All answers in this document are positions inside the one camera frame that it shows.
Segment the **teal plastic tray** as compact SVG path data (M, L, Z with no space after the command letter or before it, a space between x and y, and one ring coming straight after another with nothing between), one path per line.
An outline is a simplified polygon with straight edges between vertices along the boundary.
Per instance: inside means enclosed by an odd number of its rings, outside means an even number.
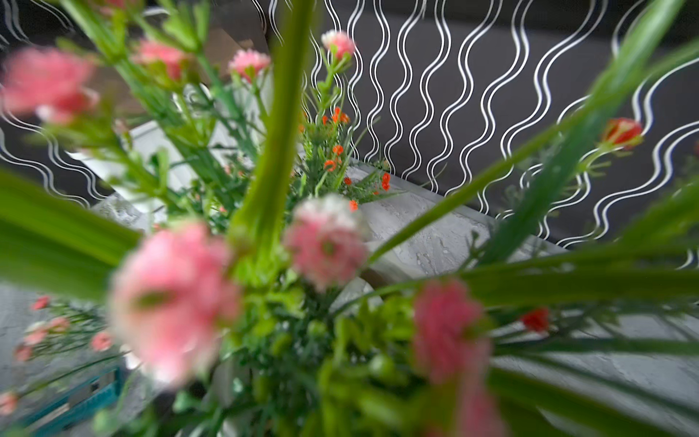
M4 436L58 436L122 395L126 373L116 364L82 365L32 382L19 391L20 404Z

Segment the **potted pink gypsophila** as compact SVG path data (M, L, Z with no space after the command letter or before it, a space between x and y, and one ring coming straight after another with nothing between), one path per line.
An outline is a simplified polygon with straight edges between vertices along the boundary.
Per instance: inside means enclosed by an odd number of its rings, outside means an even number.
M618 240L513 261L587 167L636 144L616 112L645 78L698 52L651 60L681 1L653 1L581 110L401 228L377 249L360 210L331 193L289 205L299 125L338 107L354 39L322 35L327 72L303 78L316 7L296 1L270 55L205 54L211 6L65 1L93 43L16 51L1 107L34 113L73 149L118 164L112 182L157 200L142 234L1 173L1 277L101 305L138 369L176 393L96 427L124 436L667 436L670 429L498 365L522 358L696 420L695 406L555 360L555 353L695 356L696 340L633 338L624 316L697 315L698 181L656 202Z

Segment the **potted red gypsophila plant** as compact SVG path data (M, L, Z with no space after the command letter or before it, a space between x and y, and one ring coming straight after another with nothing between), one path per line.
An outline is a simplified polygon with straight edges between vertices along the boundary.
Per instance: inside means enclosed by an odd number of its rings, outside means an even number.
M9 351L9 364L1 366L2 418L123 357L100 305L45 295L31 303L29 316Z

